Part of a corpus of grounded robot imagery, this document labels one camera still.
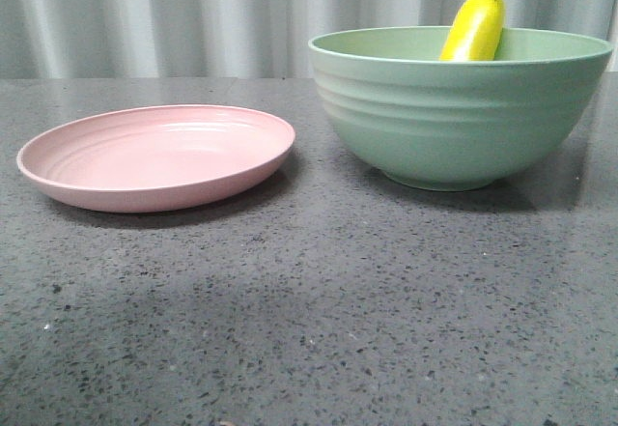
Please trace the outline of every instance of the bowl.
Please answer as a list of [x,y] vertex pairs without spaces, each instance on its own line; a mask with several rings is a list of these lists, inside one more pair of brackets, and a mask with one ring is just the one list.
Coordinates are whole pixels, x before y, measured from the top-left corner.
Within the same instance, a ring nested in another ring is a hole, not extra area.
[[448,31],[372,28],[309,42],[334,131],[404,185],[473,189],[541,160],[576,125],[613,50],[582,35],[505,28],[493,61],[438,61]]

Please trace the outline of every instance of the banana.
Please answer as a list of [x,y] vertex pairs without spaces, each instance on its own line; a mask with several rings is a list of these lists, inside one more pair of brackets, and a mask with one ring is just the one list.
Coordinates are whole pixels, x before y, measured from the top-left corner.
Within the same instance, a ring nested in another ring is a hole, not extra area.
[[502,0],[465,0],[449,31],[440,61],[491,61],[504,22]]

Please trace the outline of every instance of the white curtain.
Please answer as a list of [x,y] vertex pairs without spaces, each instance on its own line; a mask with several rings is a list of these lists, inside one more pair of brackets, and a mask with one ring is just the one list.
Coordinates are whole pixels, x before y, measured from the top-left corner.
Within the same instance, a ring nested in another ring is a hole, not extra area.
[[[447,25],[462,1],[0,0],[0,78],[311,76],[315,35]],[[505,3],[507,26],[618,37],[616,0]]]

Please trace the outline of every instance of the plate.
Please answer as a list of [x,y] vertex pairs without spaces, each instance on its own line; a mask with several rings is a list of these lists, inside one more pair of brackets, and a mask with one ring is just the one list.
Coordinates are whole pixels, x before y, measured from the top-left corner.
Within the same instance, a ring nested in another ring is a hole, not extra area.
[[21,148],[17,166],[76,207],[146,213],[224,199],[272,175],[292,147],[284,120],[254,109],[162,105],[87,117]]

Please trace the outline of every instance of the speckled countertop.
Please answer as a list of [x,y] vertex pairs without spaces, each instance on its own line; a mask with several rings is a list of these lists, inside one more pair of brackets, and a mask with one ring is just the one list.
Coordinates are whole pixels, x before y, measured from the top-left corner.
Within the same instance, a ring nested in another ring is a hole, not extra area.
[[[153,104],[292,123],[270,179],[174,213],[39,194],[18,149]],[[618,424],[618,74],[484,189],[396,185],[311,80],[0,82],[0,424]]]

